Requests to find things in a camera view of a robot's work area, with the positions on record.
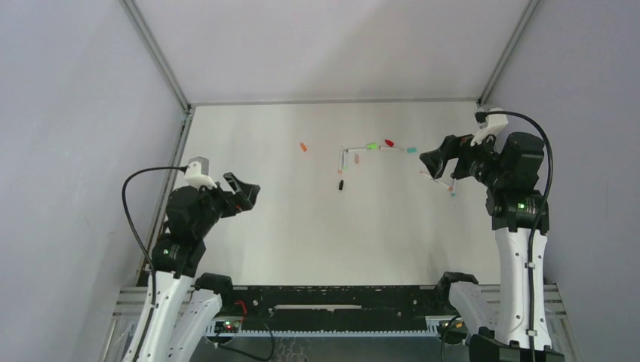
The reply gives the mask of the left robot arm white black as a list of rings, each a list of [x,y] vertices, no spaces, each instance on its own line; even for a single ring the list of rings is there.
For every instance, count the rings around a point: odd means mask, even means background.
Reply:
[[[232,301],[229,276],[195,274],[209,231],[221,219],[252,210],[260,187],[225,173],[226,191],[209,176],[181,171],[187,184],[169,194],[163,232],[145,253],[149,284],[125,361],[188,361],[206,326]]]

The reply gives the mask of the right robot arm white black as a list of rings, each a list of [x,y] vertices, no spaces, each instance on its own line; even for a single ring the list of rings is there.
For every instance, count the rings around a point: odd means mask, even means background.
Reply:
[[[544,309],[549,213],[535,186],[545,143],[515,132],[501,151],[494,144],[493,135],[480,143],[471,135],[450,135],[437,149],[420,155],[431,179],[439,179],[455,160],[452,179],[472,177],[487,189],[485,207],[500,262],[500,308],[493,310],[472,281],[452,282],[448,301],[466,324],[471,361],[564,361],[552,347]]]

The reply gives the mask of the white pen green end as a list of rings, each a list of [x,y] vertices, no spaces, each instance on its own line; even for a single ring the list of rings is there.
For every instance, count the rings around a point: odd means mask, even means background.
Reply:
[[[351,147],[351,148],[344,149],[345,152],[360,152],[360,151],[366,151],[366,150],[369,150],[367,146]]]

